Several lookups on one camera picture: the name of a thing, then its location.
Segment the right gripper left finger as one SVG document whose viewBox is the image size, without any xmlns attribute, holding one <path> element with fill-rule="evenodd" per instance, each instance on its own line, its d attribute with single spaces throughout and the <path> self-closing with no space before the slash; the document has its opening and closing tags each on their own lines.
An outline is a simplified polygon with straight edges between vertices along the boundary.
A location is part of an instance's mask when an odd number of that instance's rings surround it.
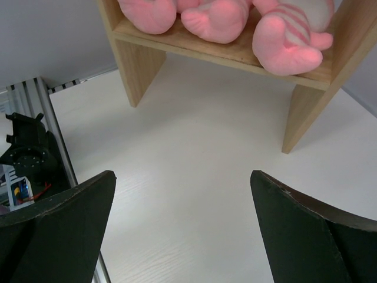
<svg viewBox="0 0 377 283">
<path fill-rule="evenodd" d="M 1 282 L 91 282 L 115 184 L 106 170 L 1 215 Z"/>
</svg>

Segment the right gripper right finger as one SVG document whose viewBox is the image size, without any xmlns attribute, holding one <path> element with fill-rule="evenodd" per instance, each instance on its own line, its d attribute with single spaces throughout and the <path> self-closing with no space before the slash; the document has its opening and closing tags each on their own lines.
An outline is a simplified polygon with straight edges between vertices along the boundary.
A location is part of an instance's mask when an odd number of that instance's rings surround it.
<svg viewBox="0 0 377 283">
<path fill-rule="evenodd" d="M 274 282 L 376 282 L 376 221 L 261 170 L 250 186 Z"/>
</svg>

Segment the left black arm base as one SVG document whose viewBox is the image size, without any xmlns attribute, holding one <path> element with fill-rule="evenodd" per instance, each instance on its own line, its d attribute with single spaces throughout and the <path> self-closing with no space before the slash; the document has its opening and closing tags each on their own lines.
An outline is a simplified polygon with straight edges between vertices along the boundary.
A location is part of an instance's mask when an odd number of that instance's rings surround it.
<svg viewBox="0 0 377 283">
<path fill-rule="evenodd" d="M 71 187 L 54 134 L 42 122 L 44 115 L 35 118 L 14 112 L 5 114 L 11 123 L 11 133 L 5 135 L 5 150 L 1 164 L 14 168 L 18 177 L 26 177 L 35 193 L 45 186 L 48 195 L 61 193 Z"/>
</svg>

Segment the pink striped plush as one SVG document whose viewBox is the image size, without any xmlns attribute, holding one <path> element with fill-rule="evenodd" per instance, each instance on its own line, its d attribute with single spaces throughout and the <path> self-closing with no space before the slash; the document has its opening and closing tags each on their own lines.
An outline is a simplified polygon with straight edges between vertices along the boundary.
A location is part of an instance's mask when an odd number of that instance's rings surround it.
<svg viewBox="0 0 377 283">
<path fill-rule="evenodd" d="M 279 76 L 310 72 L 333 44 L 326 32 L 335 13 L 327 0 L 253 1 L 261 14 L 252 50 L 262 67 Z"/>
<path fill-rule="evenodd" d="M 177 17 L 177 1 L 172 0 L 122 0 L 118 1 L 124 16 L 146 34 L 163 34 Z"/>
<path fill-rule="evenodd" d="M 197 7 L 181 13 L 184 27 L 195 36 L 219 44 L 228 44 L 244 30 L 252 9 L 252 1 L 201 1 Z"/>
</svg>

